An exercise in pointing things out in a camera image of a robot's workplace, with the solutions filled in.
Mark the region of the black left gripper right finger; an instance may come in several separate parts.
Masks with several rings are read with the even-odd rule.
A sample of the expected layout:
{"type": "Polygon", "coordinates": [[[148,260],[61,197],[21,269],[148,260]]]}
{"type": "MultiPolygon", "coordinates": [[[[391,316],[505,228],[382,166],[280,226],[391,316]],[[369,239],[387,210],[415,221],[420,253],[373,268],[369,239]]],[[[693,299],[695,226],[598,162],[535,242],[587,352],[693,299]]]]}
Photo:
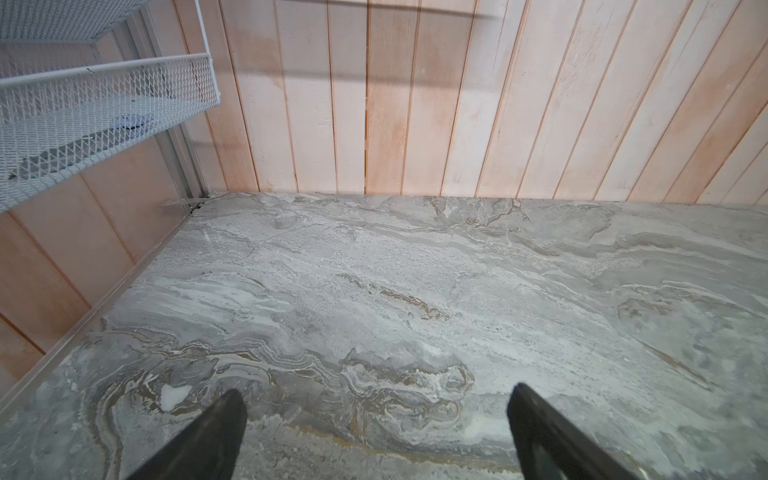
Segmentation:
{"type": "Polygon", "coordinates": [[[526,479],[634,479],[525,383],[514,386],[507,418],[526,479]]]}

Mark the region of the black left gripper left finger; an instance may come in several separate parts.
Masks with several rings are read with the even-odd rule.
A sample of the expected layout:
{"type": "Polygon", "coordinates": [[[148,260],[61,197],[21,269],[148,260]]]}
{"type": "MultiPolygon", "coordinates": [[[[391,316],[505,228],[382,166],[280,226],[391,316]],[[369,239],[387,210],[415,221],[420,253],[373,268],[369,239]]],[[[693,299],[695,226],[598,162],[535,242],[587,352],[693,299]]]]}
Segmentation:
{"type": "Polygon", "coordinates": [[[230,389],[129,477],[230,479],[246,424],[244,399],[230,389]]]}

